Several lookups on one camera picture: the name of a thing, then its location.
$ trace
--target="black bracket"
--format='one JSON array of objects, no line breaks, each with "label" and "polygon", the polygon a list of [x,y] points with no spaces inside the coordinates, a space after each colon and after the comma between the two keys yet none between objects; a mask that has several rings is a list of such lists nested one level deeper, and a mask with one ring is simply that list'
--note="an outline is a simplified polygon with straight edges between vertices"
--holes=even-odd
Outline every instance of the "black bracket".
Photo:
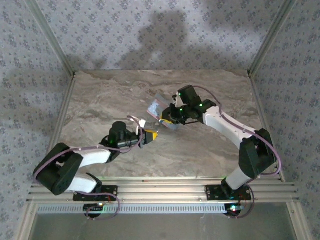
[{"label": "black bracket", "polygon": [[[270,134],[265,129],[255,131],[257,135],[273,145]],[[251,179],[255,179],[277,161],[271,149],[255,136],[242,139],[239,149],[239,167]]]},{"label": "black bracket", "polygon": [[224,213],[224,215],[226,215],[227,217],[238,217],[241,213],[241,210],[230,210],[230,208],[239,206],[241,206],[239,203],[226,203],[224,205],[224,208],[226,210],[226,213]]},{"label": "black bracket", "polygon": [[[51,158],[60,154],[70,147],[64,143],[58,143],[35,168],[33,175],[45,165]],[[64,193],[71,185],[84,158],[73,151],[68,152],[47,165],[36,177],[36,180],[45,186],[55,196]]]},{"label": "black bracket", "polygon": [[[102,140],[101,140],[101,142],[99,143],[100,145],[102,145],[102,146],[105,146],[105,147],[112,147],[112,148],[117,148],[117,146],[111,146],[110,144],[109,144],[109,142],[108,142],[108,137],[109,137],[109,135],[108,136],[105,136]],[[111,162],[113,162],[119,155],[120,155],[120,151],[115,151],[115,150],[110,150],[110,156],[109,156],[109,159],[108,159],[108,161],[107,161],[107,163],[111,163]]]},{"label": "black bracket", "polygon": [[[101,186],[101,192],[102,193],[108,193],[118,196],[118,186]],[[100,196],[87,196],[83,195],[81,193],[75,192],[73,195],[73,201],[75,202],[115,202],[116,199],[112,196],[108,195],[100,195]]]},{"label": "black bracket", "polygon": [[[91,208],[90,212],[101,212],[104,209],[103,206],[100,206],[100,205],[94,203],[94,204],[85,204],[83,206],[82,210],[84,212],[87,212],[87,210],[89,208]],[[101,215],[101,213],[88,213],[88,214],[85,213],[84,215],[88,216],[89,218],[95,219],[95,218],[99,217]]]},{"label": "black bracket", "polygon": [[234,201],[249,201],[251,200],[251,192],[248,186],[242,186],[236,190],[232,196],[227,197],[224,193],[221,185],[206,185],[204,187],[206,194],[206,199],[208,201],[225,201],[225,200],[234,200]]}]

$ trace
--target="patterned wallpaper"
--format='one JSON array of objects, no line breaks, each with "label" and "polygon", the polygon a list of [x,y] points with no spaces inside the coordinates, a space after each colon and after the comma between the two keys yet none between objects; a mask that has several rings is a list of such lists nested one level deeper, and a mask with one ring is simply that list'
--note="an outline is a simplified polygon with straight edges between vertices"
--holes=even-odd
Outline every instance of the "patterned wallpaper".
[{"label": "patterned wallpaper", "polygon": [[76,70],[247,69],[283,0],[38,0]]},{"label": "patterned wallpaper", "polygon": [[69,77],[24,1],[0,1],[0,239],[13,239]]},{"label": "patterned wallpaper", "polygon": [[299,0],[254,77],[287,181],[320,239],[320,2]]}]

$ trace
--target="gray marble tabletop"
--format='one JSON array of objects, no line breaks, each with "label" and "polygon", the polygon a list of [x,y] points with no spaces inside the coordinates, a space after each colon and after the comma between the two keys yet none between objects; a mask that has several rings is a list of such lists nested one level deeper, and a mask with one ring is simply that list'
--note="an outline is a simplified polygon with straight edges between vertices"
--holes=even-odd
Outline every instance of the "gray marble tabletop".
[{"label": "gray marble tabletop", "polygon": [[[239,150],[226,137],[201,123],[170,130],[147,113],[156,93],[166,99],[186,85],[213,91],[223,110],[256,128],[261,122],[247,77],[224,70],[87,71],[77,72],[60,142],[73,147],[97,145],[115,121],[133,115],[157,128],[158,137],[109,164],[81,169],[97,177],[223,177],[238,166]],[[211,97],[200,89],[202,100]]]}]

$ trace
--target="wire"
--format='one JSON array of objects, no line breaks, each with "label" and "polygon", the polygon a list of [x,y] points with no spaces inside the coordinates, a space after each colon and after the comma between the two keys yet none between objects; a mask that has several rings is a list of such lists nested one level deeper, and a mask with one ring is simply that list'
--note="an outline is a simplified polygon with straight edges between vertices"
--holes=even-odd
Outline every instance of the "wire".
[{"label": "wire", "polygon": [[228,213],[234,214],[234,216],[229,216],[231,219],[243,219],[243,218],[247,217],[252,212],[252,210],[255,208],[255,194],[254,194],[254,191],[252,190],[252,188],[249,185],[246,184],[245,186],[247,186],[250,189],[250,192],[251,192],[251,195],[252,195],[252,204],[251,204],[249,210],[245,214],[243,214],[241,216],[237,216],[237,215],[235,215],[234,212],[228,211]]},{"label": "wire", "polygon": [[247,200],[245,199],[244,200],[245,202],[244,202],[244,207],[246,207],[247,206]]},{"label": "wire", "polygon": [[34,179],[37,179],[37,176],[39,175],[39,173],[41,173],[41,171],[43,169],[45,169],[49,164],[51,164],[54,160],[56,160],[57,158],[65,155],[67,153],[70,153],[70,152],[74,152],[74,151],[81,152],[81,151],[96,150],[96,149],[118,151],[118,152],[124,153],[124,154],[130,152],[133,148],[137,147],[141,143],[144,133],[142,131],[142,128],[141,128],[139,122],[134,117],[129,115],[129,116],[127,116],[127,118],[133,119],[135,121],[135,123],[138,124],[139,130],[140,130],[140,138],[139,138],[139,141],[135,145],[133,145],[129,148],[126,148],[126,149],[119,149],[119,148],[113,148],[113,147],[102,146],[102,145],[70,148],[68,150],[62,151],[62,152],[58,153],[57,155],[53,156],[45,164],[43,164],[41,167],[39,167],[39,169],[33,175]]},{"label": "wire", "polygon": [[189,125],[189,124],[196,124],[196,123],[198,123],[199,121],[191,121],[191,122],[187,122],[187,123],[185,123],[184,125]]},{"label": "wire", "polygon": [[255,132],[253,131],[250,131],[250,130],[247,130],[245,128],[243,128],[242,126],[239,126],[238,124],[234,123],[233,121],[229,120],[225,115],[224,113],[222,112],[222,103],[216,98],[216,96],[208,89],[206,89],[205,87],[202,87],[202,86],[193,86],[194,88],[198,88],[198,89],[202,89],[202,90],[205,90],[207,93],[209,93],[214,99],[215,101],[218,103],[219,105],[219,113],[221,115],[221,117],[227,122],[229,123],[230,125],[236,127],[237,129],[243,131],[243,132],[246,132],[248,134],[251,134],[253,136],[255,136],[257,139],[259,139],[260,141],[262,141],[263,143],[265,143],[270,149],[271,151],[274,153],[277,161],[278,161],[278,168],[275,172],[272,172],[272,173],[262,173],[261,175],[269,175],[269,176],[274,176],[274,175],[277,175],[280,171],[281,171],[281,168],[282,168],[282,162],[281,162],[281,158],[278,154],[278,152],[276,151],[276,149],[267,141],[265,140],[263,137],[259,136],[258,134],[256,134]]},{"label": "wire", "polygon": [[113,219],[115,216],[118,215],[118,213],[120,212],[120,208],[121,208],[121,202],[120,202],[120,199],[112,194],[112,193],[108,193],[108,192],[101,192],[101,193],[86,193],[86,192],[82,192],[82,191],[78,191],[77,192],[78,194],[82,194],[82,195],[86,195],[86,196],[103,196],[103,195],[106,195],[108,197],[113,197],[115,198],[115,200],[118,202],[118,207],[115,211],[115,213],[111,216],[108,216],[108,217],[99,217],[99,218],[92,218],[92,217],[89,217],[89,212],[91,211],[91,209],[93,208],[96,208],[97,206],[92,206],[92,207],[89,207],[86,212],[85,212],[85,216],[87,217],[88,220],[92,220],[92,221],[105,221],[105,220],[110,220],[110,219]]}]

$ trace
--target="aluminum frame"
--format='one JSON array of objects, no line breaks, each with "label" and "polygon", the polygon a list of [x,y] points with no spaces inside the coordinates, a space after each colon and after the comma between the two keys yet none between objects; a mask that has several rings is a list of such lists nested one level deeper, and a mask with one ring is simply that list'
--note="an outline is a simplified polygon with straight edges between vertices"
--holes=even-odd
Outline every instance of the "aluminum frame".
[{"label": "aluminum frame", "polygon": [[[252,89],[259,110],[263,127],[268,129],[261,104],[257,96],[255,83],[251,80]],[[72,78],[61,106],[54,134],[49,144],[49,150],[58,141],[69,107],[75,81]],[[118,197],[123,204],[197,204],[213,203],[225,204],[234,201],[207,201],[204,191],[205,185],[221,184],[222,178],[210,177],[100,177],[104,185],[117,185]],[[264,176],[250,183],[258,203],[287,203],[291,221],[298,240],[312,240],[302,206],[299,202],[297,188],[294,183],[286,182],[282,172],[277,176]],[[31,186],[27,203],[24,206],[23,217],[20,220],[15,239],[28,240],[31,235],[36,213],[44,204],[74,205],[72,193],[54,196],[45,187],[33,184]]]}]

